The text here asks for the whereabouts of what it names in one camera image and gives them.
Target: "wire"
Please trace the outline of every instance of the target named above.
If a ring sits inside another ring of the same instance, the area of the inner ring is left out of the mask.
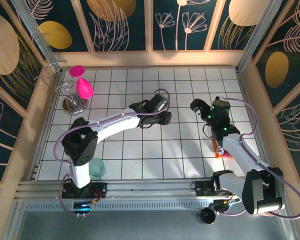
[[[57,152],[57,149],[58,149],[58,145],[60,144],[60,142],[62,141],[62,139],[69,133],[72,133],[74,131],[77,131],[79,129],[85,129],[85,128],[93,128],[93,127],[96,127],[96,126],[99,126],[101,124],[107,124],[107,123],[111,123],[115,120],[118,120],[120,118],[123,118],[123,117],[137,117],[137,116],[153,116],[153,115],[157,115],[157,114],[160,114],[162,112],[165,112],[169,109],[169,106],[170,106],[170,93],[163,89],[163,88],[159,88],[157,90],[154,91],[154,95],[159,92],[159,91],[163,91],[167,94],[167,101],[166,101],[166,104],[164,105],[164,107],[160,110],[160,111],[157,111],[157,112],[151,112],[151,113],[142,113],[142,112],[131,112],[131,113],[124,113],[124,114],[120,114],[118,116],[114,116],[114,117],[111,117],[109,119],[105,119],[103,121],[100,121],[100,122],[97,122],[97,123],[92,123],[92,124],[87,124],[87,125],[82,125],[82,126],[77,126],[77,127],[74,127],[74,128],[71,128],[69,129],[68,131],[66,131],[65,133],[63,133],[56,141],[55,145],[54,145],[54,148],[53,148],[53,155],[54,155],[54,158],[61,162],[61,163],[66,163],[66,164],[70,164],[70,176],[73,177],[73,170],[72,170],[72,162],[71,160],[62,160],[58,157],[58,152]]]
[[[295,187],[293,187],[289,182],[287,182],[283,177],[277,175],[275,172],[271,171],[270,169],[268,169],[266,166],[264,166],[262,163],[259,162],[258,159],[256,159],[249,151],[248,149],[246,148],[246,146],[244,145],[242,139],[244,136],[249,136],[249,135],[252,135],[255,133],[256,129],[257,129],[257,125],[258,125],[258,116],[257,116],[257,113],[255,111],[255,109],[249,104],[247,103],[246,101],[244,100],[240,100],[240,99],[236,99],[236,98],[223,98],[223,100],[231,100],[231,101],[238,101],[238,102],[242,102],[244,103],[245,105],[247,105],[251,110],[252,112],[254,113],[254,116],[255,116],[255,126],[254,126],[254,129],[251,133],[243,133],[240,135],[240,138],[239,138],[239,141],[240,141],[240,145],[242,146],[242,148],[244,149],[244,151],[249,155],[249,157],[251,159],[253,159],[255,161],[255,163],[260,166],[262,169],[264,169],[265,171],[267,171],[269,174],[271,174],[272,176],[274,176],[275,178],[277,178],[280,182],[282,182],[283,184],[286,184],[290,189],[292,189],[295,194],[297,194],[297,196],[300,198],[300,192],[295,189]],[[296,219],[299,219],[300,218],[300,213],[297,214],[297,215],[294,215],[294,216],[284,216],[284,215],[280,215],[280,214],[277,214],[275,212],[272,212],[272,211],[269,211],[268,213],[270,213],[271,215],[273,216],[276,216],[276,217],[279,217],[279,218],[282,218],[282,219],[287,219],[287,220],[296,220]]]
[[[205,127],[207,126],[208,124],[204,124],[203,125],[203,128],[202,128],[202,131],[203,131],[203,134],[208,138],[208,139],[211,139],[213,136],[211,135],[211,136],[207,136],[207,134],[205,133]]]

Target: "purple cable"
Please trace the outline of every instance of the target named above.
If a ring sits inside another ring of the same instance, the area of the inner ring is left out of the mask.
[[[166,101],[166,104],[164,106],[164,108],[160,111],[157,111],[157,112],[153,112],[153,113],[137,113],[137,112],[133,112],[133,113],[125,113],[124,114],[124,117],[136,117],[136,116],[153,116],[153,115],[157,115],[157,114],[160,114],[164,111],[167,111],[169,109],[169,105],[170,105],[170,94],[167,90],[163,89],[163,88],[159,88],[157,90],[154,91],[153,94],[156,94],[157,92],[159,91],[163,91],[167,94],[167,101]],[[73,169],[72,169],[72,162],[71,160],[62,160],[58,157],[58,153],[57,153],[57,149],[58,149],[58,145],[59,143],[62,141],[62,139],[69,133],[73,132],[73,131],[76,131],[76,130],[79,130],[79,129],[84,129],[84,128],[92,128],[92,127],[95,127],[95,126],[98,126],[100,124],[107,124],[107,123],[111,123],[113,120],[118,120],[120,118],[122,118],[123,116],[122,115],[119,115],[119,116],[114,116],[114,117],[111,117],[109,119],[106,119],[106,120],[103,120],[103,121],[100,121],[100,122],[97,122],[97,123],[92,123],[92,124],[87,124],[87,125],[82,125],[82,126],[77,126],[77,127],[74,127],[74,128],[71,128],[69,129],[68,131],[66,131],[65,133],[63,133],[56,141],[55,145],[54,145],[54,148],[53,148],[53,155],[54,155],[54,158],[61,162],[61,163],[66,163],[66,164],[70,164],[70,175],[71,177],[73,177]]]
[[[286,184],[289,188],[291,188],[295,194],[297,194],[297,196],[300,198],[300,192],[295,189],[289,182],[287,182],[286,180],[284,180],[283,177],[277,175],[276,173],[274,173],[273,171],[271,171],[270,169],[268,169],[266,166],[264,166],[263,164],[259,163],[258,162],[258,159],[256,159],[249,151],[248,149],[246,148],[246,146],[243,144],[242,142],[242,139],[244,136],[249,136],[249,135],[252,135],[255,133],[256,129],[257,129],[257,125],[258,125],[258,116],[257,116],[257,113],[255,111],[255,109],[249,104],[247,103],[246,101],[244,100],[240,100],[240,99],[236,99],[236,98],[222,98],[223,100],[230,100],[230,101],[238,101],[238,102],[242,102],[244,103],[245,105],[247,105],[251,110],[252,112],[254,113],[254,116],[255,116],[255,126],[254,126],[254,129],[251,133],[243,133],[240,135],[240,145],[242,146],[242,148],[245,150],[245,152],[249,155],[249,157],[251,157],[256,164],[258,164],[261,168],[263,168],[265,171],[267,171],[269,174],[271,174],[272,176],[274,176],[275,178],[277,178],[280,182],[282,182],[283,184]],[[283,215],[280,215],[280,214],[277,214],[275,212],[272,212],[272,211],[269,211],[269,213],[273,216],[276,216],[276,217],[279,217],[279,218],[282,218],[282,219],[287,219],[287,220],[296,220],[296,219],[299,219],[300,218],[300,213],[297,214],[297,215],[294,215],[294,216],[283,216]]]

